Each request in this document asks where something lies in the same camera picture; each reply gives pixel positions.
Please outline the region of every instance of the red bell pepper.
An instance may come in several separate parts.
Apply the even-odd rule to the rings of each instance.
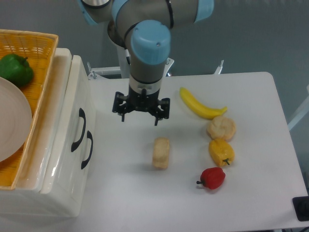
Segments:
[[[203,184],[204,187],[209,189],[217,189],[224,182],[224,178],[225,173],[222,168],[208,168],[203,171],[200,177],[201,181],[197,181],[197,184]]]

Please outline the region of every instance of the green bell pepper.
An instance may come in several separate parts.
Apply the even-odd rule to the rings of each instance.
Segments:
[[[0,77],[7,79],[17,87],[28,84],[34,76],[27,57],[8,54],[0,60]]]

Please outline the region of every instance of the black drawer handle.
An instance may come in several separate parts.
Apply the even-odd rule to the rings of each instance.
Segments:
[[[86,115],[85,115],[85,112],[82,108],[79,108],[79,117],[82,117],[84,119],[84,125],[83,125],[83,130],[82,130],[82,135],[80,137],[80,139],[74,143],[72,143],[72,146],[71,146],[71,152],[75,151],[79,145],[81,144],[82,140],[83,140],[83,137],[85,135],[85,130],[86,130]]]
[[[90,131],[87,131],[87,139],[90,139],[91,140],[91,147],[90,147],[90,152],[89,152],[89,156],[86,160],[84,160],[82,162],[82,166],[81,168],[84,169],[87,164],[89,163],[90,159],[91,159],[91,155],[92,155],[92,149],[93,149],[93,138],[92,138],[92,134]]]

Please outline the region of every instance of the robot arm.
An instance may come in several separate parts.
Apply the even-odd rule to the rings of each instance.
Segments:
[[[170,52],[170,29],[211,15],[214,0],[82,0],[85,17],[99,23],[113,19],[131,54],[128,95],[116,92],[113,112],[149,112],[155,125],[169,118],[169,99],[158,100]]]

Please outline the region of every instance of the white plate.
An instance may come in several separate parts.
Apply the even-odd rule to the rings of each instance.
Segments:
[[[0,161],[25,142],[32,121],[31,108],[18,87],[0,77]]]

